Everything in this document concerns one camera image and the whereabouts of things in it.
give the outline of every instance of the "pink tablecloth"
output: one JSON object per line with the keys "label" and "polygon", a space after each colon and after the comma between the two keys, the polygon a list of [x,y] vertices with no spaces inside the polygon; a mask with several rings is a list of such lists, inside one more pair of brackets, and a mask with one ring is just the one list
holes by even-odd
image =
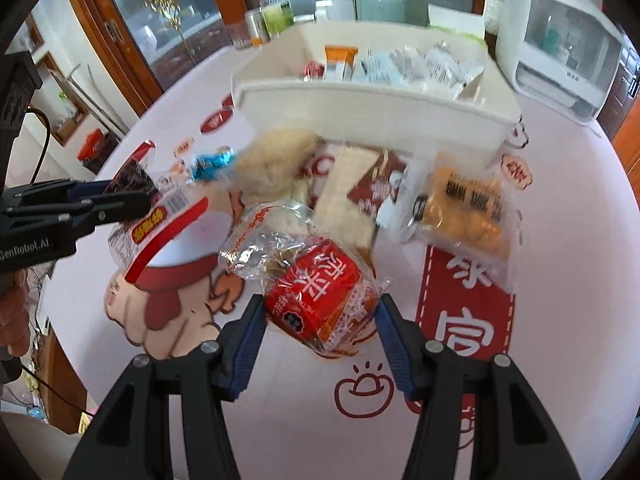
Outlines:
{"label": "pink tablecloth", "polygon": [[[246,145],[254,133],[239,113],[227,113],[228,121],[212,132],[216,119],[203,128],[206,134],[201,126],[228,94],[231,71],[248,56],[224,50],[193,70],[149,110],[100,176],[113,176],[145,139],[157,146],[153,170],[170,167],[174,148],[187,137],[196,153]],[[474,262],[421,242],[396,246],[381,232],[373,257],[378,274],[394,279],[389,292],[402,314],[429,336],[468,355],[508,350],[582,478],[599,479],[623,447],[640,402],[640,214],[596,123],[582,128],[519,101],[526,134],[520,129],[495,161],[510,177],[522,215],[517,296],[493,286]],[[78,243],[76,256],[58,263],[44,304],[98,402],[141,352],[105,314],[104,293],[116,271],[108,233],[97,230]],[[256,290],[247,283],[238,307],[218,312],[215,322],[239,317]],[[225,405],[244,480],[400,478],[415,411],[395,389],[376,336],[361,343],[356,356],[329,361],[271,328],[249,389]],[[465,412],[457,478],[468,476],[472,450],[471,405]],[[179,420],[176,403],[172,418]],[[175,427],[172,444],[175,476],[185,479]]]}

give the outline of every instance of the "white chinese character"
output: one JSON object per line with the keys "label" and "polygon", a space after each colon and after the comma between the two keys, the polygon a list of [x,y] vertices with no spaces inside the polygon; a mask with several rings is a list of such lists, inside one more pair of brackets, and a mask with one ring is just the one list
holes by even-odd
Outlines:
{"label": "white chinese character", "polygon": [[320,258],[321,265],[318,266],[319,269],[326,269],[324,273],[333,278],[334,281],[337,280],[343,273],[344,269],[347,268],[347,264],[344,264],[340,258],[336,258],[334,252],[331,251],[329,256],[322,256]]}
{"label": "white chinese character", "polygon": [[302,289],[302,292],[308,292],[314,301],[318,301],[320,296],[324,296],[327,288],[331,284],[329,280],[321,278],[319,272],[316,272],[311,276],[306,275],[304,280],[297,278],[296,283],[304,283],[305,286]]}
{"label": "white chinese character", "polygon": [[447,269],[454,267],[462,269],[456,272],[453,277],[456,280],[466,277],[466,280],[462,280],[462,285],[465,288],[474,288],[477,280],[480,280],[484,286],[491,286],[491,280],[484,274],[486,267],[475,260],[471,260],[471,264],[469,264],[462,256],[454,256],[447,264]]}
{"label": "white chinese character", "polygon": [[475,319],[466,306],[462,307],[461,317],[448,316],[447,311],[443,310],[438,318],[436,339],[444,342],[445,338],[446,345],[454,352],[462,357],[469,357],[480,349],[480,345],[488,346],[491,343],[494,326],[483,319]]}

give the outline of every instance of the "plastic box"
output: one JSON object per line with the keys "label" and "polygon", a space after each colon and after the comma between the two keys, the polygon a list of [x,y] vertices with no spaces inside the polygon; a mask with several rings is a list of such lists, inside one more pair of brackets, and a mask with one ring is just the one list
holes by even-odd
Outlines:
{"label": "plastic box", "polygon": [[[353,81],[303,81],[310,61],[325,62],[324,46],[357,46],[356,63],[372,52],[405,45],[427,51],[447,41],[454,56],[485,65],[470,98],[448,101],[421,92]],[[278,127],[314,131],[333,142],[356,142],[434,156],[449,150],[486,165],[520,107],[486,47],[441,29],[395,23],[319,22],[295,25],[232,75],[236,109],[259,132]]]}

